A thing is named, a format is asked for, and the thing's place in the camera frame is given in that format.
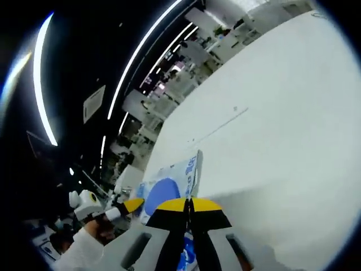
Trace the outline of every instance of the table surface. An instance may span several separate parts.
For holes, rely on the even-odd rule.
[[[337,28],[311,13],[247,46],[181,104],[144,180],[199,148],[198,196],[285,265],[321,270],[360,215],[361,76]]]

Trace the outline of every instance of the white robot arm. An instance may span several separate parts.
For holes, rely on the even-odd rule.
[[[113,202],[111,209],[104,210],[102,203],[91,191],[83,190],[80,195],[76,191],[69,193],[69,204],[74,208],[74,214],[79,221],[94,220],[99,215],[105,214],[107,219],[112,222],[135,211],[143,202],[144,199],[139,198],[123,203]]]

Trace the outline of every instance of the white object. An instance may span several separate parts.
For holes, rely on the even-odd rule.
[[[197,42],[186,41],[185,43],[188,47],[181,47],[180,54],[190,58],[197,66],[201,66],[210,58],[210,55],[207,53],[207,51],[204,50],[203,47]]]
[[[69,204],[75,208],[74,214],[78,220],[83,220],[93,213],[104,212],[104,208],[96,195],[88,190],[83,190],[80,195],[76,191],[69,193]]]
[[[311,14],[267,32],[189,95],[144,179],[199,148],[198,197],[220,203],[281,263],[316,271],[360,215],[361,75],[337,27]]]
[[[118,208],[111,208],[105,212],[109,221],[114,221],[120,218],[121,214]]]
[[[53,264],[55,271],[91,269],[102,257],[104,246],[84,228],[81,228],[73,239],[69,249]]]
[[[114,192],[120,194],[122,187],[136,188],[143,179],[144,173],[132,165],[127,165],[118,177]]]
[[[102,106],[105,85],[94,92],[83,104],[83,122],[86,123],[92,115]]]

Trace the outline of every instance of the black ceiling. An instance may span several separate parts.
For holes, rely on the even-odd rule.
[[[54,15],[47,31],[41,63],[45,109],[58,141],[58,147],[53,148],[51,155],[51,167],[48,167],[46,162],[39,166],[38,161],[32,158],[26,134],[28,130],[46,142],[49,141],[34,97],[33,59],[25,67],[7,114],[6,138],[16,142],[15,145],[7,146],[11,153],[9,160],[13,167],[18,165],[19,161],[24,162],[23,171],[33,181],[24,186],[19,182],[18,187],[22,187],[22,191],[32,189],[32,198],[39,199],[36,208],[43,205],[42,199],[52,198],[52,194],[58,191],[55,188],[59,182],[77,182],[69,175],[69,167],[74,163],[81,164],[88,172],[99,165],[103,136],[107,136],[107,150],[124,118],[121,105],[126,93],[139,87],[161,53],[189,23],[184,16],[178,15],[194,5],[202,8],[200,2],[183,0],[155,29],[131,66],[112,118],[107,120],[115,89],[132,53],[151,25],[173,2],[105,1],[81,7],[63,5],[53,9]],[[51,10],[46,8],[34,14],[35,18],[27,14],[27,17],[23,17],[26,26],[16,26],[17,29],[13,29],[14,37],[11,31],[8,32],[11,37],[9,41],[14,40],[9,55],[14,57],[14,52],[20,47],[19,41],[24,42],[30,37],[33,40],[31,34],[36,33],[36,29],[49,14]],[[166,27],[167,30],[158,39]],[[152,48],[151,53],[144,57],[149,48]],[[102,85],[106,85],[102,106],[83,124],[83,103]],[[56,178],[50,178],[49,174],[54,173]],[[13,182],[21,180],[21,176],[22,172],[11,171],[8,177],[10,182]]]

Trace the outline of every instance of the gray gripper part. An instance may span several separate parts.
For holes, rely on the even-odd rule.
[[[270,246],[259,244],[252,237],[242,234],[235,228],[210,230],[208,232],[217,252],[222,270],[240,271],[241,264],[230,241],[233,240],[252,266],[252,271],[291,271],[283,264],[277,262],[273,249]]]
[[[103,256],[93,270],[155,270],[168,234],[167,230],[144,225],[132,227],[104,247]]]

